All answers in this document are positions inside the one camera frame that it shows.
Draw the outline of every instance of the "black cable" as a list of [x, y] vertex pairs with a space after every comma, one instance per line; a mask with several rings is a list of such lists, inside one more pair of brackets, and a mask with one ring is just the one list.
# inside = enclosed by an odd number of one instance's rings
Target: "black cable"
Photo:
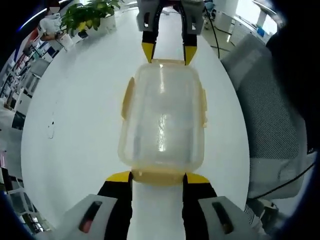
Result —
[[[217, 46], [212, 46], [212, 45], [210, 45], [210, 47], [212, 47], [212, 48], [214, 48], [214, 49], [217, 49], [217, 48], [218, 48]], [[226, 52], [231, 52], [230, 50], [225, 49], [225, 48], [222, 48], [222, 47], [220, 47], [219, 49], [220, 49], [220, 50], [223, 50], [223, 51], [226, 51]]]
[[205, 9], [207, 17], [209, 18], [209, 21], [210, 21], [210, 24], [211, 24], [211, 27], [212, 27], [212, 30], [213, 30], [213, 33], [214, 33], [214, 38], [215, 38], [215, 41], [216, 41], [216, 48], [218, 49], [218, 58], [220, 59], [220, 48], [219, 48], [219, 43], [218, 43], [216, 31], [215, 31], [214, 25], [213, 25], [213, 23], [211, 21], [211, 18], [210, 18], [210, 15], [209, 15], [209, 12], [208, 12], [208, 9], [206, 8], [206, 6], [204, 6], [204, 9]]
[[223, 30], [221, 30], [221, 29], [219, 29], [219, 28], [217, 28], [217, 27], [215, 27], [215, 29], [217, 29], [218, 31], [220, 31], [220, 32], [222, 32], [222, 33], [232, 35], [231, 32], [223, 31]]
[[308, 166], [303, 172], [301, 172], [299, 175], [297, 175], [295, 178], [291, 179], [290, 181], [287, 181], [286, 183], [284, 184], [281, 184], [280, 186], [277, 186], [275, 187], [274, 189], [270, 190], [270, 191], [267, 191], [266, 193], [264, 194], [261, 194], [261, 195], [258, 195], [258, 196], [255, 196], [253, 198], [249, 198], [250, 200], [256, 200], [256, 199], [260, 199], [270, 193], [273, 193], [275, 190], [278, 190], [280, 188], [283, 188], [284, 186], [294, 182], [295, 180], [297, 180], [298, 178], [300, 178], [303, 174], [305, 174], [310, 168], [312, 168], [313, 166], [315, 165], [315, 163], [312, 163], [310, 166]]

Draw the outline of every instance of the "white table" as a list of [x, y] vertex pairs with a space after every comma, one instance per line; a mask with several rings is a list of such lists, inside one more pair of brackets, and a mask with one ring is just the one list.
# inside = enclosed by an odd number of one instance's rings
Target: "white table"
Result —
[[[147, 62], [137, 14], [136, 9], [129, 9], [116, 16], [115, 33], [86, 39], [69, 52], [61, 51], [32, 97], [22, 137], [22, 176], [28, 196], [53, 226], [85, 196], [96, 194], [106, 177], [130, 169], [119, 160], [117, 148], [125, 90], [138, 67]], [[161, 15], [154, 58], [183, 59], [179, 14]], [[205, 157], [196, 172], [210, 180], [219, 196], [227, 196], [244, 209], [250, 162], [237, 95], [224, 67], [202, 36], [198, 37], [198, 50], [191, 66], [197, 69], [206, 89], [208, 108]], [[134, 183], [133, 213], [139, 207], [154, 205], [155, 212], [145, 215], [157, 224], [159, 236], [169, 235], [171, 230], [170, 239], [174, 234], [184, 234], [179, 209], [181, 187], [153, 188], [159, 199], [156, 203], [147, 197], [150, 188]], [[166, 231], [159, 228], [159, 223], [167, 223]]]

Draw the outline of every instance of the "plant pot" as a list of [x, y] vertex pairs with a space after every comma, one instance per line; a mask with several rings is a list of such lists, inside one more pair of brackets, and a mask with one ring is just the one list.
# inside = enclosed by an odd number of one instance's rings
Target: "plant pot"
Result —
[[101, 18], [98, 30], [95, 30], [93, 27], [88, 29], [87, 26], [85, 27], [85, 30], [89, 37], [102, 36], [108, 33], [112, 33], [116, 30], [115, 15], [109, 15], [107, 17]]
[[69, 34], [64, 34], [60, 38], [60, 43], [62, 44], [62, 46], [66, 51], [69, 51], [75, 45]]

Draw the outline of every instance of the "potted plant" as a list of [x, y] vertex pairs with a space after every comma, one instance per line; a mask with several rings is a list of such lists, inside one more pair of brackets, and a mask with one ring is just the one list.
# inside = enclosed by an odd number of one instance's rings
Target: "potted plant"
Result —
[[120, 8], [123, 0], [92, 0], [87, 5], [74, 4], [70, 6], [62, 17], [61, 26], [72, 36], [75, 31], [106, 33], [108, 29], [116, 27], [115, 7]]

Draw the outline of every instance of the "window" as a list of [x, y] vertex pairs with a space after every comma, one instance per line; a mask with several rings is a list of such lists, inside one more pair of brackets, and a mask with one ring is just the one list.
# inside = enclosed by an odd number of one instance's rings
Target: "window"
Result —
[[260, 14], [260, 7], [254, 4], [251, 0], [238, 0], [235, 14], [252, 24], [256, 24]]
[[270, 35], [273, 35], [277, 32], [277, 24], [276, 22], [269, 16], [267, 15], [264, 21], [264, 24], [262, 26], [262, 29], [267, 33], [271, 33]]

